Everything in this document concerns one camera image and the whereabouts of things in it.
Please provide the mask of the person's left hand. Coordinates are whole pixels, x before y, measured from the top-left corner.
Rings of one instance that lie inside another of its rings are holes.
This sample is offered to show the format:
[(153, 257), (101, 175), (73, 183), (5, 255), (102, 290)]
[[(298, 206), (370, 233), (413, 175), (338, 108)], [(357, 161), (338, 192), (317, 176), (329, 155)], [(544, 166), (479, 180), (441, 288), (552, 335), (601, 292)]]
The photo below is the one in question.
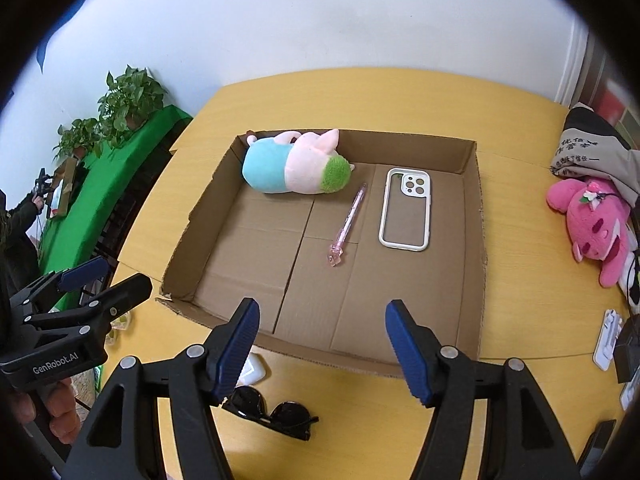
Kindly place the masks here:
[[(35, 404), (28, 394), (11, 393), (8, 395), (8, 403), (12, 414), (21, 425), (35, 420)], [(49, 427), (52, 434), (63, 444), (72, 444), (81, 430), (72, 380), (65, 378), (57, 382), (43, 404), (51, 415)]]

